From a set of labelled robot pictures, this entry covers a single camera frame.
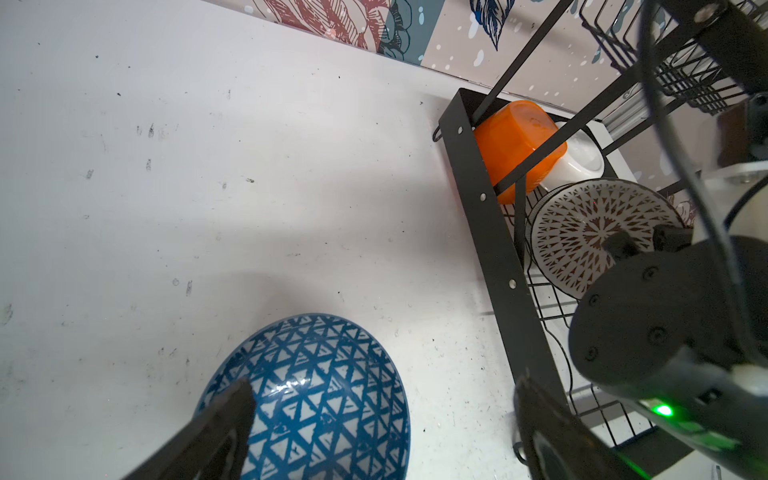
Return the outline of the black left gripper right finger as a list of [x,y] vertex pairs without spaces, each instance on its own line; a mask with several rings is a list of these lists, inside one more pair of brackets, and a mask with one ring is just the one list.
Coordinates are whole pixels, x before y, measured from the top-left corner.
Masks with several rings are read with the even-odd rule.
[[533,479],[640,479],[641,473],[530,378],[517,381],[516,423]]

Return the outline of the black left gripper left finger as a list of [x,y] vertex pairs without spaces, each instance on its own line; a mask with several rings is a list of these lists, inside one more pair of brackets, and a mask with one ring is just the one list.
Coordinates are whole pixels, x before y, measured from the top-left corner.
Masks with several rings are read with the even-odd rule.
[[218,395],[128,479],[239,479],[257,403],[242,378]]

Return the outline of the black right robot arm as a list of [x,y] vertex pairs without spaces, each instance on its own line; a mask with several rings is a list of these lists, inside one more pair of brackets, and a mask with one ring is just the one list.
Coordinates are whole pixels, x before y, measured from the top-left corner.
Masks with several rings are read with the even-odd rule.
[[767,475],[767,10],[753,1],[625,1],[584,14],[634,73],[697,210],[651,253],[624,233],[586,291],[578,371],[746,479]]

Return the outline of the orange plastic bowl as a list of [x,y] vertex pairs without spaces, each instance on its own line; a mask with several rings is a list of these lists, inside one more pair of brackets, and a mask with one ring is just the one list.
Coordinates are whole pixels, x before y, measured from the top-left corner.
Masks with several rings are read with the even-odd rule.
[[537,104],[514,101],[474,130],[490,180],[497,184],[558,131]]

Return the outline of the patterned ceramic bowl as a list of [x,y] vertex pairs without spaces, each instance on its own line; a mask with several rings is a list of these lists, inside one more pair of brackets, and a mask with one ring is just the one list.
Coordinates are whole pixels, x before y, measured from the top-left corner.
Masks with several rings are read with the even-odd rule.
[[623,179],[601,178],[548,193],[531,212],[526,238],[543,276],[580,299],[614,265],[603,242],[626,231],[644,252],[656,225],[682,227],[673,206],[656,192]]

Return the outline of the white plastic bowl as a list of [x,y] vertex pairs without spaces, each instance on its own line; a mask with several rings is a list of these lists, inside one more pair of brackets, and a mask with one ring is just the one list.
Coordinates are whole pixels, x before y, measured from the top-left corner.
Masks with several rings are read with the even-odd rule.
[[596,142],[584,129],[579,129],[566,142],[566,153],[540,182],[546,191],[585,180],[601,178],[605,160]]

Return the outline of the blue triangle pattern bowl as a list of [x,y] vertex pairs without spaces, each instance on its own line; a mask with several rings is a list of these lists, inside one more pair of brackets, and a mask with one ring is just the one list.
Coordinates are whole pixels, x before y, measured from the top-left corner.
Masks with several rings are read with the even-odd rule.
[[274,322],[223,361],[196,406],[249,381],[256,402],[244,479],[403,479],[411,421],[394,361],[330,314]]

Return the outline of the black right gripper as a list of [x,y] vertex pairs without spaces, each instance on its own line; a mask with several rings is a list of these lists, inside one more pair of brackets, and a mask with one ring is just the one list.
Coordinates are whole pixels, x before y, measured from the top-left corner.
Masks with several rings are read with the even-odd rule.
[[[692,244],[693,229],[672,225],[656,225],[652,233],[652,248],[650,252],[674,253]],[[635,240],[626,231],[619,231],[607,238],[602,249],[614,261],[623,261],[644,253]]]

